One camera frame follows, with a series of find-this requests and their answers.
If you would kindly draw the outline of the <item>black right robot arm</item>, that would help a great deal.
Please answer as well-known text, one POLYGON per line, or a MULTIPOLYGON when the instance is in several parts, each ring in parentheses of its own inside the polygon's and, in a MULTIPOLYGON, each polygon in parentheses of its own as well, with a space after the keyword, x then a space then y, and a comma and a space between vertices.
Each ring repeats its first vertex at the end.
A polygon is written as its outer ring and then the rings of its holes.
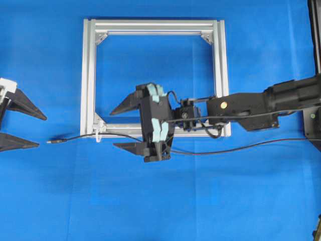
POLYGON ((196 99, 180 100, 179 107, 172 109, 169 95, 160 85, 138 85, 112 115, 139 110, 142 141, 117 146, 143 156, 145 162, 162 161, 171 157, 176 128, 187 132, 204 130, 217 139, 228 123, 236 122, 249 132, 277 128, 280 116, 301 110, 306 114, 305 137, 320 146, 320 75, 276 84, 262 93, 207 97, 203 102, 206 116, 201 116, 196 99))

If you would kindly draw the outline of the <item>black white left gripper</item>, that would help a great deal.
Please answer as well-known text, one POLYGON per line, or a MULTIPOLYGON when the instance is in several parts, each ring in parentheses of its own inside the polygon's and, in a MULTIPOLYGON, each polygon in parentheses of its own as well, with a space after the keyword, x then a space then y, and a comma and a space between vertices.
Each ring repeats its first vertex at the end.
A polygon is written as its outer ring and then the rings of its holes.
MULTIPOLYGON (((7 109, 47 120, 47 117, 17 88, 16 82, 1 77, 1 125, 7 109)), ((38 143, 1 133, 1 152, 38 146, 38 143)))

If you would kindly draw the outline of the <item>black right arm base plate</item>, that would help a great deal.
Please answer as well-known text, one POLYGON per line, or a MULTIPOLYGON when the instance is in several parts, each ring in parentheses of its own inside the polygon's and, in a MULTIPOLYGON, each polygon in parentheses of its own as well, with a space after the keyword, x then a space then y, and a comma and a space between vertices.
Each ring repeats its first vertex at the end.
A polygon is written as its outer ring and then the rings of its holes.
POLYGON ((305 137, 320 152, 320 107, 303 110, 303 124, 305 137))

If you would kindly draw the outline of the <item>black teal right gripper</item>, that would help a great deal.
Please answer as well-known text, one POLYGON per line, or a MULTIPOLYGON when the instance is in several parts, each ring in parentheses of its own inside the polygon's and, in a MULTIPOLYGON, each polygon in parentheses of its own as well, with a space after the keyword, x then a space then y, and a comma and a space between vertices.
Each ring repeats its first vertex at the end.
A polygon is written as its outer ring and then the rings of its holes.
POLYGON ((154 84, 136 86, 110 115, 139 109, 143 142, 113 143, 115 147, 135 155, 143 155, 145 162, 168 160, 175 128, 168 123, 173 118, 167 93, 154 84))

